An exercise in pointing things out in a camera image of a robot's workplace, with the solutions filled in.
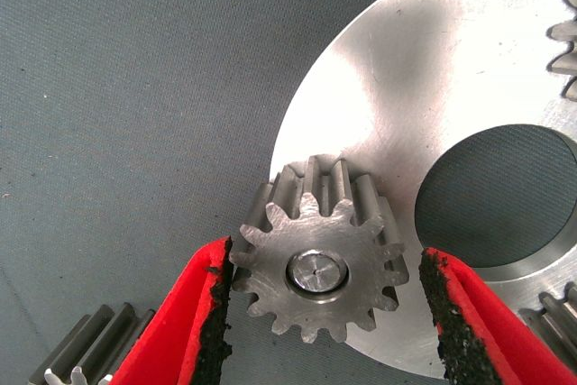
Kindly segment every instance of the gray carpet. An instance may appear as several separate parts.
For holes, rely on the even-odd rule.
[[[0,0],[0,383],[81,315],[157,307],[233,232],[325,46],[375,0]],[[223,384],[436,383],[233,295]]]

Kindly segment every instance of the gear shaft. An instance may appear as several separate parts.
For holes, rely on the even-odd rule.
[[[389,203],[370,175],[351,181],[344,160],[322,171],[311,157],[304,176],[285,166],[259,188],[241,235],[233,288],[254,294],[249,315],[276,315],[275,334],[298,325],[306,343],[321,328],[337,342],[348,323],[374,329],[372,309],[396,309],[393,286],[408,281]]]

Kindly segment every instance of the gear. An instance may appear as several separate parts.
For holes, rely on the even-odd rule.
[[[249,315],[275,314],[279,335],[298,325],[306,343],[321,328],[343,342],[350,322],[374,329],[372,309],[396,309],[393,286],[408,281],[389,203],[370,175],[351,182],[344,160],[323,172],[311,157],[304,176],[285,166],[261,185],[241,235],[233,288],[255,294]]]
[[[577,8],[577,0],[567,0],[574,8]],[[551,38],[557,41],[565,41],[571,44],[568,52],[559,56],[551,64],[551,70],[557,74],[566,74],[572,76],[569,85],[563,94],[567,99],[577,101],[577,21],[560,23],[554,26],[550,31]]]
[[[522,309],[519,314],[531,330],[553,351],[557,358],[577,373],[577,287],[572,281],[565,287],[565,297],[555,299],[550,293],[539,295],[540,311]]]

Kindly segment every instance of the circular plate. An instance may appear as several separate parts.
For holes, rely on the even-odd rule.
[[[349,325],[350,346],[405,371],[443,376],[418,279],[419,187],[446,151],[491,127],[542,125],[573,146],[577,103],[561,96],[567,77],[547,71],[566,47],[546,36],[573,17],[563,0],[378,0],[307,74],[280,128],[271,177],[309,155],[345,157],[353,171],[373,175],[407,245],[410,282],[398,288],[398,310],[375,310],[371,333]],[[563,294],[575,270],[573,220],[533,256],[479,270],[513,311],[538,308],[543,289]]]

